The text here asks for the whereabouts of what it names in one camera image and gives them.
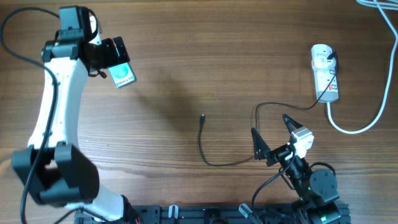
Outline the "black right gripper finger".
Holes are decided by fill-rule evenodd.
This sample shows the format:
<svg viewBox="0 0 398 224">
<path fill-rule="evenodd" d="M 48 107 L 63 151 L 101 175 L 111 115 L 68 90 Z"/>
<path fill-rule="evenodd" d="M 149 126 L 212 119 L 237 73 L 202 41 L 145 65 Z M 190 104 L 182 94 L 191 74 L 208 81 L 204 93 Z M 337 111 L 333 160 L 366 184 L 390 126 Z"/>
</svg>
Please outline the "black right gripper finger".
<svg viewBox="0 0 398 224">
<path fill-rule="evenodd" d="M 289 115 L 287 115 L 285 113 L 282 115 L 282 119 L 283 119 L 289 133 L 292 133 L 296 129 L 303 127 L 302 124 L 296 122 L 294 119 L 292 119 Z"/>
<path fill-rule="evenodd" d="M 270 156 L 271 149 L 263 140 L 256 128 L 251 129 L 253 146 L 254 146 L 254 158 L 255 160 L 267 159 Z"/>
</svg>

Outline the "blue screen smartphone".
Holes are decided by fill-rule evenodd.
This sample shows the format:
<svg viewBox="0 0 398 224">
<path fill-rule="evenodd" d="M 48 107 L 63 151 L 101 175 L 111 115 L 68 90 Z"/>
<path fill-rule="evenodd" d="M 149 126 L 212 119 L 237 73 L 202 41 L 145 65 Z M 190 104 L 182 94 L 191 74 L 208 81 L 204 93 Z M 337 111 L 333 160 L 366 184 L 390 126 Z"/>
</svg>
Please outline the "blue screen smartphone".
<svg viewBox="0 0 398 224">
<path fill-rule="evenodd" d="M 108 70 L 116 88 L 122 88 L 136 81 L 136 76 L 129 62 L 109 67 Z"/>
</svg>

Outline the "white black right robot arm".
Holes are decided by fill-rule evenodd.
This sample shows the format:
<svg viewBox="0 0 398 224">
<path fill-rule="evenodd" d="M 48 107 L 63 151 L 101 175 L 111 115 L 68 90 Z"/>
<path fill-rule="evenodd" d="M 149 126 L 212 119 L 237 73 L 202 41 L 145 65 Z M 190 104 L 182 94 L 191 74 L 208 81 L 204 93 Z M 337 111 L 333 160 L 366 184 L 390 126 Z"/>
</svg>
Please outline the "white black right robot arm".
<svg viewBox="0 0 398 224">
<path fill-rule="evenodd" d="M 292 204 L 292 210 L 301 223 L 331 223 L 341 218 L 335 201 L 339 199 L 335 169 L 325 162 L 309 164 L 305 160 L 307 151 L 312 147 L 314 135 L 311 130 L 296 122 L 287 114 L 282 118 L 289 131 L 289 141 L 271 149 L 259 134 L 257 128 L 251 129 L 254 158 L 266 160 L 267 166 L 280 164 L 280 171 L 265 181 L 253 194 L 251 200 L 252 216 L 259 219 L 256 212 L 256 197 L 259 192 L 276 180 L 286 175 L 288 186 L 295 190 L 299 201 Z"/>
</svg>

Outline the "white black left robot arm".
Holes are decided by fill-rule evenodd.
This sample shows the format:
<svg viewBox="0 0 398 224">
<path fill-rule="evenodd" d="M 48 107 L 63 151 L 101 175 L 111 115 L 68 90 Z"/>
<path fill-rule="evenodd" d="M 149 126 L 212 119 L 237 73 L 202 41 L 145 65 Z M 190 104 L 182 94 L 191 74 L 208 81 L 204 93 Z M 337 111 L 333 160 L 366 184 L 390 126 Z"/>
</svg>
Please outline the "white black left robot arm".
<svg viewBox="0 0 398 224">
<path fill-rule="evenodd" d="M 45 43 L 41 61 L 45 84 L 39 117 L 27 148 L 12 154 L 12 168 L 24 184 L 26 201 L 63 207 L 100 223 L 141 223 L 128 199 L 100 183 L 96 166 L 78 147 L 81 96 L 89 77 L 129 62 L 122 38 L 101 39 L 95 13 L 84 6 L 61 7 L 60 29 Z"/>
</svg>

